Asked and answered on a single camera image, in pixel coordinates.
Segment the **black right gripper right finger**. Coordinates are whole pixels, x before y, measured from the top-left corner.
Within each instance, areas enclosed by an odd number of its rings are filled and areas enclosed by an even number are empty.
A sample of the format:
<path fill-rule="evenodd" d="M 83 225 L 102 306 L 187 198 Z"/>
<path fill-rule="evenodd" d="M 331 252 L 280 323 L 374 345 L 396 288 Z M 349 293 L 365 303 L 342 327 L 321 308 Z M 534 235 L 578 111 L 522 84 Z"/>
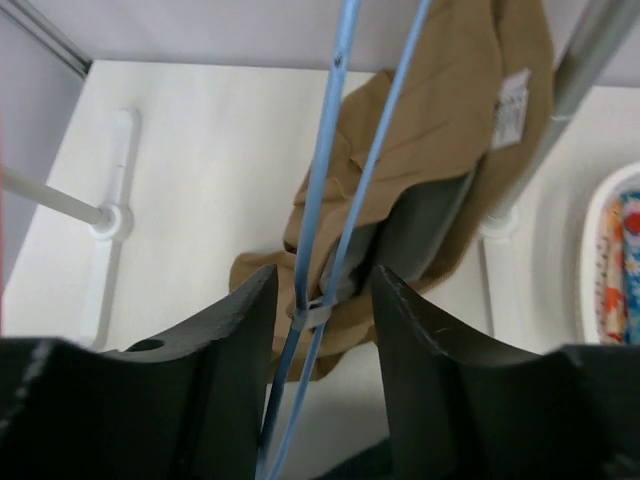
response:
<path fill-rule="evenodd" d="M 538 355 L 422 298 L 390 269 L 371 294 L 399 479 L 635 479 L 639 350 Z"/>

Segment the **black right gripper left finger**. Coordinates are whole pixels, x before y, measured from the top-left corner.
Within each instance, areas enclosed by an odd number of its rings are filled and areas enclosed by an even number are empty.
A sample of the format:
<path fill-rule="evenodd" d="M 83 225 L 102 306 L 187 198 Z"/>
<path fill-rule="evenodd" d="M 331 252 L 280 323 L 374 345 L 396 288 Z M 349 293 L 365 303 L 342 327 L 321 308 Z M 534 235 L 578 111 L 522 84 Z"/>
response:
<path fill-rule="evenodd" d="M 125 351 L 60 338 L 1 343 L 5 479 L 250 479 L 278 277 L 260 268 Z"/>

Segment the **green plaid skirt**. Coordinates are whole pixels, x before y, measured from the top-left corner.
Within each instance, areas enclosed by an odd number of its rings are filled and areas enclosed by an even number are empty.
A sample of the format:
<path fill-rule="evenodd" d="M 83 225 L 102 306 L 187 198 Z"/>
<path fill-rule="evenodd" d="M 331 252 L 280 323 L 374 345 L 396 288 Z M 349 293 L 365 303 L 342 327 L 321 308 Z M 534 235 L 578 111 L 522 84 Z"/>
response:
<path fill-rule="evenodd" d="M 321 476 L 321 479 L 390 480 L 394 478 L 389 438 L 348 458 Z"/>

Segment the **tan brown skirt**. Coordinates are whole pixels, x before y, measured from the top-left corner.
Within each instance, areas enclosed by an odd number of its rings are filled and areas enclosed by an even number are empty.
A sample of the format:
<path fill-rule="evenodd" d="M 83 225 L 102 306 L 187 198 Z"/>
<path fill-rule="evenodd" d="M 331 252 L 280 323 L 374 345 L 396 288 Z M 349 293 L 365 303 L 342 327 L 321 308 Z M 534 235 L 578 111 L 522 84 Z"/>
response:
<path fill-rule="evenodd" d="M 531 77 L 522 140 L 491 150 L 499 87 L 527 68 Z M 382 70 L 342 101 L 329 176 L 344 183 L 348 196 L 360 180 L 394 75 Z M 542 1 L 435 1 L 430 7 L 357 221 L 360 227 L 386 219 L 409 187 L 450 180 L 480 167 L 452 231 L 436 250 L 435 263 L 419 267 L 417 280 L 404 280 L 418 293 L 453 274 L 482 220 L 531 164 L 552 113 L 553 78 L 554 46 Z M 294 261 L 308 175 L 284 229 L 284 250 L 243 253 L 230 271 L 230 290 L 235 290 L 263 265 L 277 265 L 273 369 L 294 308 Z M 347 350 L 376 339 L 368 294 L 334 311 L 312 380 L 326 376 Z"/>

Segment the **blue floral cloth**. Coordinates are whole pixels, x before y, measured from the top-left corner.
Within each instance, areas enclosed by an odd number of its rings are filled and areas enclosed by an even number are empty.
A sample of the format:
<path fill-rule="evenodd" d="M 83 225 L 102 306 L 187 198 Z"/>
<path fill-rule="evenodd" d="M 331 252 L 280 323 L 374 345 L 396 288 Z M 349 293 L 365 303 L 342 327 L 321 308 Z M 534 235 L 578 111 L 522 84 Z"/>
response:
<path fill-rule="evenodd" d="M 599 215 L 595 311 L 600 340 L 639 343 L 639 192 L 609 199 Z"/>

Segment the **white clothes rack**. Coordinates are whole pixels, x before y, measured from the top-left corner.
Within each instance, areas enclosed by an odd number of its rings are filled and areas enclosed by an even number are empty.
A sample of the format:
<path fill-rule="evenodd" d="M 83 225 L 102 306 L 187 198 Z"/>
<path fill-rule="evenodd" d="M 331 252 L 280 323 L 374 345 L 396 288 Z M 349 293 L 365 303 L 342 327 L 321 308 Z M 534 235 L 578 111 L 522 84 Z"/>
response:
<path fill-rule="evenodd" d="M 563 135 L 572 121 L 581 103 L 594 85 L 595 78 L 603 71 L 609 55 L 619 49 L 632 23 L 639 20 L 639 1 L 603 1 L 599 10 L 592 11 L 591 3 L 585 9 L 583 17 L 590 24 L 576 28 L 572 38 L 571 49 L 557 70 L 555 87 L 555 105 L 553 115 L 549 117 L 547 130 L 539 143 L 535 156 L 532 157 L 531 168 L 525 173 L 520 184 L 505 197 L 496 213 L 483 219 L 481 224 L 483 249 L 486 266 L 481 285 L 489 294 L 491 306 L 491 322 L 499 336 L 511 339 L 502 326 L 505 318 L 496 317 L 504 312 L 520 315 L 517 297 L 505 295 L 516 293 L 493 293 L 497 291 L 498 274 L 507 273 L 515 279 L 515 250 L 512 250 L 514 235 L 512 231 L 519 228 L 516 215 L 516 198 L 522 195 L 525 185 L 535 176 L 549 152 Z M 118 287 L 141 286 L 127 283 L 124 272 L 128 260 L 122 257 L 123 245 L 131 247 L 133 240 L 142 239 L 142 220 L 140 208 L 131 210 L 132 188 L 136 180 L 145 180 L 143 174 L 141 142 L 151 139 L 151 110 L 145 107 L 122 104 L 119 109 L 111 108 L 111 116 L 107 116 L 107 129 L 100 139 L 107 141 L 103 146 L 106 152 L 106 173 L 97 177 L 63 178 L 74 180 L 74 185 L 83 187 L 88 193 L 100 193 L 100 204 L 92 205 L 78 199 L 68 192 L 56 189 L 46 183 L 37 182 L 21 172 L 2 165 L 2 188 L 38 205 L 27 233 L 17 263 L 9 279 L 8 290 L 3 293 L 3 322 L 15 320 L 17 327 L 14 335 L 19 336 L 60 336 L 90 350 L 101 351 L 108 346 L 109 335 L 112 340 L 115 334 L 109 332 L 116 325 L 117 315 L 113 313 Z M 211 217 L 218 228 L 209 233 L 219 233 L 219 243 L 214 245 L 207 240 L 205 247 L 212 247 L 213 260 L 210 268 L 222 268 L 224 259 L 231 257 L 231 242 L 240 233 L 248 235 L 248 226 L 240 228 L 238 221 L 222 222 L 222 207 Z M 44 209 L 58 212 L 73 220 L 49 221 L 48 227 L 37 230 L 44 225 Z M 27 320 L 35 322 L 50 321 L 53 326 L 29 327 Z"/>

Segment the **white plastic basket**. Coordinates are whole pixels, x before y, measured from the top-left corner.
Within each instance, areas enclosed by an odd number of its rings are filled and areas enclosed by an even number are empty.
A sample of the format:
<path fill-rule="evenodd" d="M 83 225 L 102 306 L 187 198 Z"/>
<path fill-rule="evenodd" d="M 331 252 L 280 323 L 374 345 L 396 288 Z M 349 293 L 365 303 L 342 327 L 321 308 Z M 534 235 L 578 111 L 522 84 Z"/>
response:
<path fill-rule="evenodd" d="M 542 190 L 533 249 L 534 304 L 552 343 L 623 342 L 621 196 L 639 189 L 639 164 L 566 174 Z"/>

